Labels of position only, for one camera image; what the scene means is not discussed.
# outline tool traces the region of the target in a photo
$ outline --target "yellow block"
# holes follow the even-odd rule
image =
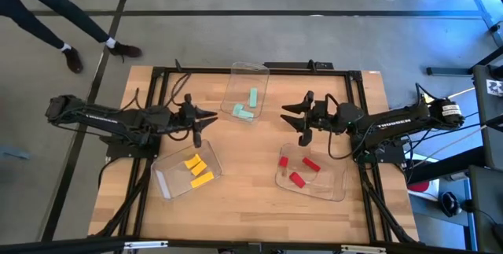
[[[194,156],[194,158],[190,159],[190,160],[186,160],[185,161],[185,165],[188,169],[191,169],[193,168],[196,164],[198,164],[199,162],[201,161],[201,158],[199,157],[198,154],[196,154]]]
[[[192,188],[196,188],[200,185],[203,185],[206,182],[209,182],[210,180],[214,179],[215,177],[213,176],[213,172],[209,171],[205,173],[204,175],[201,175],[197,179],[194,179],[193,181],[190,182],[190,185],[192,185]]]
[[[191,172],[193,175],[195,176],[198,176],[199,173],[201,173],[205,168],[207,167],[206,163],[204,163],[203,161],[200,161],[197,166],[195,166]]]

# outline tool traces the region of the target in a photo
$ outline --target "black pants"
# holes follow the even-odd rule
[[[78,6],[69,0],[39,0],[52,10],[70,20],[77,27],[96,39],[105,42],[109,36],[92,21]],[[0,0],[0,16],[9,17],[19,27],[32,33],[37,38],[58,49],[63,47],[61,41],[48,27],[42,24],[21,2],[21,0]]]

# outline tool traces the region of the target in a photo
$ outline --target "shoe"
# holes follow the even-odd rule
[[[73,73],[79,74],[82,72],[84,67],[82,66],[79,52],[75,48],[66,49],[63,51],[63,54],[66,57],[66,65]]]
[[[128,46],[128,45],[123,45],[120,42],[116,42],[116,46],[114,46],[112,49],[108,48],[108,51],[112,55],[120,55],[123,57],[140,57],[141,56],[141,50],[138,49],[136,46]]]

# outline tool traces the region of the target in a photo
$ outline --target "red block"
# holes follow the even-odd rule
[[[315,164],[312,160],[309,160],[308,158],[304,157],[304,159],[302,160],[303,163],[305,163],[308,167],[312,168],[313,171],[320,171],[321,170],[321,167],[317,164]]]
[[[288,165],[288,158],[286,156],[282,156],[280,159],[280,167],[286,167]]]
[[[296,172],[293,172],[290,175],[290,180],[292,180],[293,183],[295,183],[299,188],[303,188],[306,185],[306,182],[304,181],[304,179],[302,179],[300,177],[300,175]]]

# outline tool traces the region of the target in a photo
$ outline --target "white sock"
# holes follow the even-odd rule
[[[108,40],[105,42],[105,45],[107,45],[108,48],[113,49],[116,47],[116,40],[112,38],[108,38]]]
[[[71,49],[72,49],[72,47],[70,45],[68,45],[67,43],[65,43],[63,45],[63,47],[60,48],[60,51],[71,50]]]

